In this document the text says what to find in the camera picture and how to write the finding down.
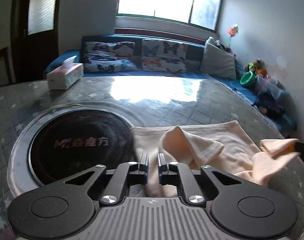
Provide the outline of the cream beige garment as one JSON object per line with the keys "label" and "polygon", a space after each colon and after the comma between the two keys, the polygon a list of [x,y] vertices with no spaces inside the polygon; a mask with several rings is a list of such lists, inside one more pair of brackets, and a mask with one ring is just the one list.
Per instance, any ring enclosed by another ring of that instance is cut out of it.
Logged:
{"label": "cream beige garment", "polygon": [[299,155],[298,139],[263,139],[259,146],[250,139],[238,121],[221,124],[170,127],[133,127],[135,153],[149,155],[149,197],[175,197],[174,186],[159,184],[158,159],[184,163],[198,170],[211,165],[252,183],[267,186],[270,178]]}

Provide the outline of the dark blue clothes pile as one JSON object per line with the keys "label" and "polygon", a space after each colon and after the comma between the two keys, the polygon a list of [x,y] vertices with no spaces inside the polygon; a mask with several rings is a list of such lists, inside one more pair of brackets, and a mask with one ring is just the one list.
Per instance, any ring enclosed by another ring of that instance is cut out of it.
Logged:
{"label": "dark blue clothes pile", "polygon": [[289,94],[267,79],[257,76],[254,105],[272,120],[280,120],[286,113],[285,100]]}

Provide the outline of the round black induction cooktop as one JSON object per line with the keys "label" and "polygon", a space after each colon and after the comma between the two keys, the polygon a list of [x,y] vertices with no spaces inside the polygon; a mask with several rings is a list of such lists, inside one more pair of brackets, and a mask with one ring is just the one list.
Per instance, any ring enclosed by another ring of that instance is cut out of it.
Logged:
{"label": "round black induction cooktop", "polygon": [[141,117],[115,103],[69,103],[37,114],[10,155],[7,180],[14,197],[97,164],[108,169],[136,160],[133,126]]}

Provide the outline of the green plastic bucket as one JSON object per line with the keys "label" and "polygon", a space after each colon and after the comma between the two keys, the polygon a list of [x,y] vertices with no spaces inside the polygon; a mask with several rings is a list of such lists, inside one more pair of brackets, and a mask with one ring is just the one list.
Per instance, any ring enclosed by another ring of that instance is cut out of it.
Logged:
{"label": "green plastic bucket", "polygon": [[253,88],[256,80],[256,75],[252,71],[248,71],[241,77],[240,84],[245,88]]}

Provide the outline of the stuffed toy pile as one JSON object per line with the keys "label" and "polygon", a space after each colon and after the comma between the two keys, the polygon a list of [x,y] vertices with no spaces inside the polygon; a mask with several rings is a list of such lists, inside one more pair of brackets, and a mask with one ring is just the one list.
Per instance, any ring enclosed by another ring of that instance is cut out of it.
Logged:
{"label": "stuffed toy pile", "polygon": [[264,68],[264,62],[260,59],[255,59],[253,62],[248,63],[244,70],[246,72],[251,71],[255,75],[259,75],[261,77],[267,77],[267,70]]}

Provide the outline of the right butterfly pillow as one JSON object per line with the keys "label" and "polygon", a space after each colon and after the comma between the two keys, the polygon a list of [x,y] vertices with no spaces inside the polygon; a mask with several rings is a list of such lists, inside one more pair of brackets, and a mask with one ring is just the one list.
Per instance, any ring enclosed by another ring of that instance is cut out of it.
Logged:
{"label": "right butterfly pillow", "polygon": [[142,40],[142,69],[150,72],[186,73],[187,44],[160,39]]}

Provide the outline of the butterfly pillow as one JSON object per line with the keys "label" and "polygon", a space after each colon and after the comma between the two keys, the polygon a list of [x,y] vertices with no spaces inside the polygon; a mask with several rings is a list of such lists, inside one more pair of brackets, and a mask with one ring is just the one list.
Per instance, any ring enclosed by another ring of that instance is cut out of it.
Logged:
{"label": "butterfly pillow", "polygon": [[160,39],[142,40],[142,69],[150,72],[186,73],[187,44]]}
{"label": "butterfly pillow", "polygon": [[85,73],[115,73],[136,71],[132,61],[134,42],[85,42],[83,65]]}

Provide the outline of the white tissue box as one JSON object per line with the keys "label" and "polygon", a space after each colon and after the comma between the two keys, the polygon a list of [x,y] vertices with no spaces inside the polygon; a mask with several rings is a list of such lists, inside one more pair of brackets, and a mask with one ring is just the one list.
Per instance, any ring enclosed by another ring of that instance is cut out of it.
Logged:
{"label": "white tissue box", "polygon": [[76,55],[63,61],[62,65],[46,75],[50,90],[68,90],[84,75],[82,63],[75,63]]}

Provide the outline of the blue sofa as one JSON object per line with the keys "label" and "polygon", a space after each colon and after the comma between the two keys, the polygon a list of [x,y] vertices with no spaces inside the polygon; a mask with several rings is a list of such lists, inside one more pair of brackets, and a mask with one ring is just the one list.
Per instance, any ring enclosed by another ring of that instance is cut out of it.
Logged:
{"label": "blue sofa", "polygon": [[174,76],[215,79],[269,118],[288,135],[296,121],[286,113],[282,101],[287,93],[270,77],[264,63],[256,59],[242,67],[236,56],[209,37],[205,44],[136,35],[84,36],[81,48],[65,51],[49,64],[44,74],[73,57],[84,65],[87,76]]}

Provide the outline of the grey plain pillow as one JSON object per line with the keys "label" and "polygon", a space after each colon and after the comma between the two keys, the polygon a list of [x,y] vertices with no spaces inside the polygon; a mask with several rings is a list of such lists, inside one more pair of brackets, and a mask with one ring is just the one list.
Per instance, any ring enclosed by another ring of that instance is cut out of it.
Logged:
{"label": "grey plain pillow", "polygon": [[235,57],[217,47],[213,37],[205,42],[199,70],[209,75],[236,80]]}

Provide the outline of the left butterfly pillow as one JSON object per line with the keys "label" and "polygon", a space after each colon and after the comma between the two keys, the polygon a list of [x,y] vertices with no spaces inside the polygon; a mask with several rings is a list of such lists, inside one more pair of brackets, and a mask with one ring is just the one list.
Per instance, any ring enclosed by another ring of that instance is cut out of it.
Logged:
{"label": "left butterfly pillow", "polygon": [[134,42],[85,42],[83,65],[85,73],[115,73],[136,71],[132,61]]}

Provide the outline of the colourful pinwheel toy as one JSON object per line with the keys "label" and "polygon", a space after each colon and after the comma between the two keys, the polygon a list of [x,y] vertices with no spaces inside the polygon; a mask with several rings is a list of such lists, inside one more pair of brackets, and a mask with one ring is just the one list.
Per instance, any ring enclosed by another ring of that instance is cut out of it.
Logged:
{"label": "colourful pinwheel toy", "polygon": [[232,27],[230,27],[228,34],[230,35],[229,37],[229,48],[231,48],[231,42],[232,42],[232,38],[235,37],[238,33],[239,33],[239,25],[238,24],[234,24]]}

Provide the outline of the dark wooden door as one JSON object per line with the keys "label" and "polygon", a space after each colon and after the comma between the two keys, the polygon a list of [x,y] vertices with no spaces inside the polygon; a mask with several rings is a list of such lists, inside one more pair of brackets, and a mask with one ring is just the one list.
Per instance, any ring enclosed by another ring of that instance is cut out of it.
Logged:
{"label": "dark wooden door", "polygon": [[12,0],[11,56],[17,83],[41,80],[59,55],[60,0]]}

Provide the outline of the window with green frame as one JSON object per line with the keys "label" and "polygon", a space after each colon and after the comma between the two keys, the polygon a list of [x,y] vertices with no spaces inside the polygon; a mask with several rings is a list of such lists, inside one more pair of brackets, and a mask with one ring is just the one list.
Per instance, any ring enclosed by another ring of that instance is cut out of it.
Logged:
{"label": "window with green frame", "polygon": [[156,18],[215,31],[221,0],[119,0],[117,14]]}

